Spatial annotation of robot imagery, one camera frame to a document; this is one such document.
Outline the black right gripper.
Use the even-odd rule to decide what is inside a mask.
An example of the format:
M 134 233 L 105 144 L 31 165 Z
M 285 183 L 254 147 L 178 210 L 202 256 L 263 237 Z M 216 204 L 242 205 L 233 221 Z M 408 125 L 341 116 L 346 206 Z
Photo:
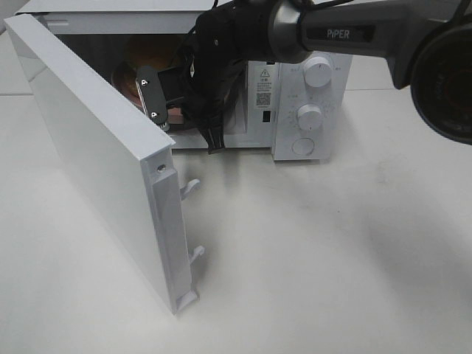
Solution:
M 243 79 L 243 63 L 218 68 L 202 66 L 190 73 L 190 65 L 162 71 L 162 90 L 168 108 L 180 108 L 182 114 L 197 123 L 207 143 L 208 154 L 224 150 L 224 126 L 221 115 L 236 95 Z

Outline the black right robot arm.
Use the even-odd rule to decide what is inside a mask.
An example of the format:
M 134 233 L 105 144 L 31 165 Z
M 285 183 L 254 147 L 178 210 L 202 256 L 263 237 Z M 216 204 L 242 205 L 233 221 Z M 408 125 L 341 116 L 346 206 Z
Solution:
M 223 100 L 248 61 L 315 51 L 385 59 L 432 130 L 471 143 L 469 1 L 230 1 L 202 12 L 180 48 L 182 111 L 208 151 L 225 147 Z

